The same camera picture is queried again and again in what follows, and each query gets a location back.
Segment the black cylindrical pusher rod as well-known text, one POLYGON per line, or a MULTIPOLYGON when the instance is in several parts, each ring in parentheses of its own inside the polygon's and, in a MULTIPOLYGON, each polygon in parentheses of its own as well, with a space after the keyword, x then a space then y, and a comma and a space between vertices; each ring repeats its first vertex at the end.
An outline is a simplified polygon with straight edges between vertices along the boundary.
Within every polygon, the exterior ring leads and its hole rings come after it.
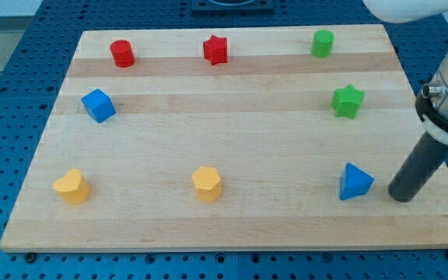
POLYGON ((399 202, 410 202, 448 156, 448 145, 425 132, 388 185, 388 193, 399 202))

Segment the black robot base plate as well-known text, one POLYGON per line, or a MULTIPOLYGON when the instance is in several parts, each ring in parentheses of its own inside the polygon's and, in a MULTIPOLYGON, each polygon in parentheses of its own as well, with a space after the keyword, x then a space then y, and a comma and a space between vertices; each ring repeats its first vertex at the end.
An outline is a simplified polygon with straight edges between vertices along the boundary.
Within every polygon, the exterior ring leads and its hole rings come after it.
POLYGON ((190 0, 193 12, 272 11, 274 0, 190 0))

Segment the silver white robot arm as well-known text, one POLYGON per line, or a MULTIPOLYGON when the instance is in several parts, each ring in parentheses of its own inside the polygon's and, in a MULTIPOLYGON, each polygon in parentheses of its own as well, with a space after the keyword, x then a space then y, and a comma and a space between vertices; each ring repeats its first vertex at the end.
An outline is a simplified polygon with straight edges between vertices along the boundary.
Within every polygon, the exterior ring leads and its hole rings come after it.
MULTIPOLYGON (((407 23, 448 12, 448 0, 364 0, 387 23, 407 23)), ((399 202, 410 202, 448 156, 448 52, 431 80, 422 86, 415 109, 425 132, 388 185, 399 202)))

